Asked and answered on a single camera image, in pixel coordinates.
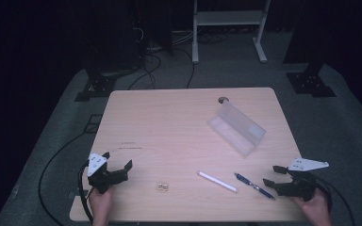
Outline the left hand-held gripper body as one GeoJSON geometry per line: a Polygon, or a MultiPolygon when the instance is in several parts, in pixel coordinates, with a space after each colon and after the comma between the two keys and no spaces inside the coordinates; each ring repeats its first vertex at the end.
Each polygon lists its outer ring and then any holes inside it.
{"type": "Polygon", "coordinates": [[[108,159],[98,153],[91,153],[88,162],[89,185],[95,187],[100,194],[105,193],[110,186],[120,184],[128,180],[128,172],[123,169],[108,171],[108,159]]]}

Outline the white metal stand frame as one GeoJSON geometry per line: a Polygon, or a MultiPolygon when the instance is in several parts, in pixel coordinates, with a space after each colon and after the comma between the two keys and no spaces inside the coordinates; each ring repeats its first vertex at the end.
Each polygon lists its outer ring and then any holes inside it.
{"type": "Polygon", "coordinates": [[[259,61],[266,63],[267,57],[261,45],[261,39],[267,21],[272,0],[265,0],[264,8],[261,10],[243,11],[199,11],[198,0],[194,0],[191,61],[199,62],[198,28],[200,26],[226,26],[226,25],[257,25],[258,31],[253,37],[253,44],[259,61]]]}

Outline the white pen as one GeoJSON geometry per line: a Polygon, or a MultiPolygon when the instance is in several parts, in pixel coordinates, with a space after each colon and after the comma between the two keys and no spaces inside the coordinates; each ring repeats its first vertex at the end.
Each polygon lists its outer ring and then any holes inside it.
{"type": "Polygon", "coordinates": [[[224,187],[224,188],[226,188],[226,189],[228,189],[228,190],[230,190],[230,191],[232,191],[234,193],[238,193],[238,189],[236,187],[231,186],[231,185],[227,184],[226,182],[223,182],[223,181],[221,181],[221,180],[219,180],[219,179],[217,179],[217,178],[215,178],[215,177],[213,177],[213,176],[211,176],[211,175],[209,175],[209,174],[207,174],[205,172],[197,171],[197,174],[199,176],[207,179],[208,181],[210,181],[212,183],[215,183],[215,184],[217,184],[219,186],[222,186],[222,187],[224,187]]]}

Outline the blue pen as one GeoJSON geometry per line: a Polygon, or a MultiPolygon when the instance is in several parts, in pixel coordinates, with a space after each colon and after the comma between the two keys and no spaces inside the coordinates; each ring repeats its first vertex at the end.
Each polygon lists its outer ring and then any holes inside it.
{"type": "Polygon", "coordinates": [[[239,173],[234,173],[236,178],[243,182],[245,185],[247,186],[251,186],[253,189],[255,189],[256,191],[258,191],[260,194],[264,195],[265,197],[267,197],[268,199],[275,201],[276,199],[274,198],[274,196],[272,194],[270,194],[269,192],[267,192],[266,190],[264,190],[263,188],[261,188],[260,186],[252,183],[249,179],[245,178],[244,176],[242,176],[239,173]]]}

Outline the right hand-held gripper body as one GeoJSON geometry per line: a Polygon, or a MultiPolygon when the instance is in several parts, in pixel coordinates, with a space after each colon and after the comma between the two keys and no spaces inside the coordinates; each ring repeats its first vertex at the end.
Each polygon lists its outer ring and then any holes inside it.
{"type": "Polygon", "coordinates": [[[289,183],[277,184],[275,191],[279,196],[300,197],[303,198],[305,202],[308,202],[313,198],[314,192],[318,188],[325,194],[326,200],[329,202],[329,191],[319,185],[317,183],[318,179],[311,173],[312,170],[325,169],[328,167],[329,164],[327,162],[295,158],[286,167],[288,168],[287,174],[291,176],[292,181],[289,183]]]}

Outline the clear plastic pencil case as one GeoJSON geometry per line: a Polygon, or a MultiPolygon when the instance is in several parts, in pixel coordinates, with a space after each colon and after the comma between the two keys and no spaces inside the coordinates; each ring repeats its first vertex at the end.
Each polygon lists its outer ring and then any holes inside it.
{"type": "Polygon", "coordinates": [[[207,124],[242,156],[257,148],[266,130],[234,107],[227,99],[221,102],[216,116],[207,124]]]}

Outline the black stand base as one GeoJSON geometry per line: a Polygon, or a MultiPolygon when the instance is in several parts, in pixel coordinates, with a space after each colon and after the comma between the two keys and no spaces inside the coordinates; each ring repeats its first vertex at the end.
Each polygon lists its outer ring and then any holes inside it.
{"type": "Polygon", "coordinates": [[[87,73],[88,80],[84,88],[76,94],[76,102],[87,102],[91,98],[108,97],[114,90],[116,79],[100,73],[87,73]]]}
{"type": "Polygon", "coordinates": [[[297,94],[310,94],[312,97],[335,97],[336,94],[319,76],[323,63],[309,63],[303,72],[287,73],[287,78],[297,94]]]}

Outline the person's right hand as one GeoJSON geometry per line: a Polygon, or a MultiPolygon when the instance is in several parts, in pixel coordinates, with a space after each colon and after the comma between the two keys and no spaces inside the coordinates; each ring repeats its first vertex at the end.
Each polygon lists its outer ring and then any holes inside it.
{"type": "Polygon", "coordinates": [[[326,196],[318,188],[315,190],[313,198],[308,202],[300,197],[292,197],[291,200],[300,207],[313,226],[332,226],[326,196]]]}

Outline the person's left hand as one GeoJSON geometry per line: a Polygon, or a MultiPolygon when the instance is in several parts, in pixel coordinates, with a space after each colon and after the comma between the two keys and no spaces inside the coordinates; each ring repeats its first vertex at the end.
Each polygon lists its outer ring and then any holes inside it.
{"type": "Polygon", "coordinates": [[[93,219],[107,219],[112,209],[112,196],[114,186],[111,186],[105,193],[100,194],[96,188],[93,188],[90,193],[90,208],[93,219]]]}

